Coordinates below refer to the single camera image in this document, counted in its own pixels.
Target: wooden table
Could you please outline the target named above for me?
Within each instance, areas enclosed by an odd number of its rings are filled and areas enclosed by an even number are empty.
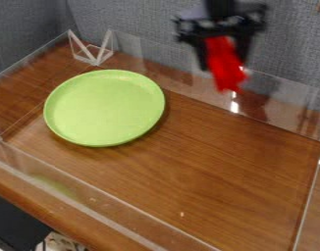
[[[61,66],[67,67],[55,75]],[[166,112],[158,126],[141,139],[112,148],[86,148],[54,135],[42,118],[45,97],[63,80],[101,69],[75,62],[62,43],[30,67],[0,79],[0,132],[6,142],[0,160],[29,176],[55,179],[75,193],[70,194],[73,199],[85,199],[90,195],[82,190],[85,186],[73,187],[74,183],[58,177],[43,162],[54,165],[224,251],[291,250],[320,142],[216,107],[211,86],[199,76],[120,53],[102,67],[130,70],[160,83]],[[192,91],[196,83],[200,89]],[[264,96],[244,91],[240,98],[245,111],[262,118],[256,105],[264,103]],[[288,111],[299,109],[271,102]],[[311,118],[310,125],[320,126],[320,113],[314,112]],[[93,250],[149,250],[105,225],[98,216],[7,169],[0,168],[0,195],[57,230]],[[105,212],[101,206],[96,209]],[[171,241],[157,236],[157,228],[149,229],[149,235],[160,243]]]

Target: clear plastic stand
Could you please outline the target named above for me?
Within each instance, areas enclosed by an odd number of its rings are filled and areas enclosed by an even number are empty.
[[[89,44],[88,46],[74,33],[69,30],[70,44],[74,58],[93,66],[100,66],[114,54],[113,50],[113,31],[109,30],[105,34],[101,47]]]

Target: green plate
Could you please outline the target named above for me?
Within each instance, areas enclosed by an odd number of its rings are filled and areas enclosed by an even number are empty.
[[[66,140],[113,146],[144,135],[165,107],[158,85],[144,75],[108,70],[78,75],[50,94],[45,120]]]

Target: gray fabric background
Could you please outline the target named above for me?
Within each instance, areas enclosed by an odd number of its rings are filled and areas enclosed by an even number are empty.
[[[66,0],[0,0],[0,72],[75,27]]]
[[[263,2],[271,7],[270,28],[256,38],[250,67],[320,87],[318,0]],[[83,39],[100,44],[105,29],[118,29],[142,37],[146,57],[180,69],[192,69],[189,50],[173,41],[169,18],[200,0],[69,0],[69,3]]]

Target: gray wall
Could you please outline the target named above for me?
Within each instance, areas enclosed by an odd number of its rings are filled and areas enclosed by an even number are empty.
[[[66,0],[0,0],[0,72],[70,26]]]
[[[69,0],[83,39],[100,44],[108,27],[136,34],[142,37],[145,56],[185,70],[192,68],[188,63],[188,48],[172,39],[169,17],[199,2],[200,0]],[[250,67],[320,87],[320,14],[315,12],[318,1],[264,2],[271,6],[270,29],[256,39]]]

